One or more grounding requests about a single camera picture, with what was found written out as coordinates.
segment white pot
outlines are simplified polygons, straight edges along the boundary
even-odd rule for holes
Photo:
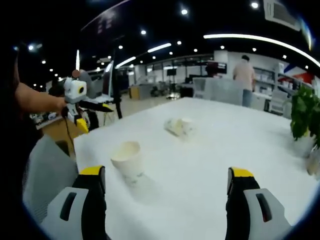
[[[309,175],[316,175],[320,178],[320,149],[314,148],[309,158],[306,160],[306,170]]]
[[[315,138],[310,137],[310,132],[307,136],[300,137],[297,141],[293,142],[295,152],[302,158],[308,158],[314,146]]]

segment air conditioner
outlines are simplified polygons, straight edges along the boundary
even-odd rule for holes
[[[300,22],[292,16],[287,8],[277,0],[264,0],[265,19],[271,22],[285,25],[296,31],[301,30]]]

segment person's arm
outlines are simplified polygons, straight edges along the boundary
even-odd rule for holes
[[[55,97],[46,92],[38,92],[19,82],[15,90],[15,98],[24,112],[43,113],[57,112],[60,113],[67,105],[63,97]]]

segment green leaves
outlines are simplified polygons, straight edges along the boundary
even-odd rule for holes
[[[295,140],[310,130],[315,144],[320,148],[320,99],[313,89],[302,86],[292,97],[291,131]]]

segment jeans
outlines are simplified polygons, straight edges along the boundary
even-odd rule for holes
[[[244,89],[243,90],[243,97],[242,97],[242,106],[250,108],[251,101],[252,101],[252,91]]]

